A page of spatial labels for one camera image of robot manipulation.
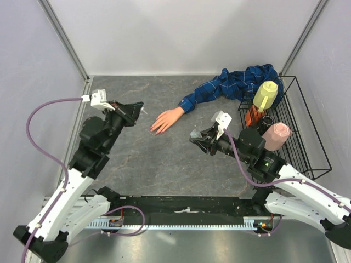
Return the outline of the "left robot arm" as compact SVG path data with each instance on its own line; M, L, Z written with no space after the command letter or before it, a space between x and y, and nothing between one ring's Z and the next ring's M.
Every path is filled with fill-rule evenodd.
M121 131L136 124L143 102L121 104L117 101L92 103L105 118L91 117L85 120L80 132L80 143L68 165L64 165L32 139L33 146L57 162L64 171L64 178L50 200L27 225L19 225L14 237L24 245L21 262L26 261L28 251L45 262L58 262L74 238L100 216L116 215L120 210L134 209L133 205L120 206L120 195L108 187L101 188L84 206L71 211L81 194L94 182L109 161L109 153Z

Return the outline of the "clear nail polish bottle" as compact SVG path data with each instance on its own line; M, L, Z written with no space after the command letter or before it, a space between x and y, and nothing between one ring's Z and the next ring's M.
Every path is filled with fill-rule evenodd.
M199 139L202 137L202 134L200 131L194 129L191 133L190 133L190 138L191 139Z

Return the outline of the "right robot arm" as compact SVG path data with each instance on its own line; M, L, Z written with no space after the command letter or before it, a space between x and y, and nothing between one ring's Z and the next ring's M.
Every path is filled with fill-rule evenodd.
M239 137L219 125L201 131L189 141L211 156L217 152L248 165L242 175L249 184L263 190L251 202L259 216L267 212L288 216L320 230L336 245L350 249L350 199L340 196L307 178L291 164L264 148L265 140L254 129L244 129Z

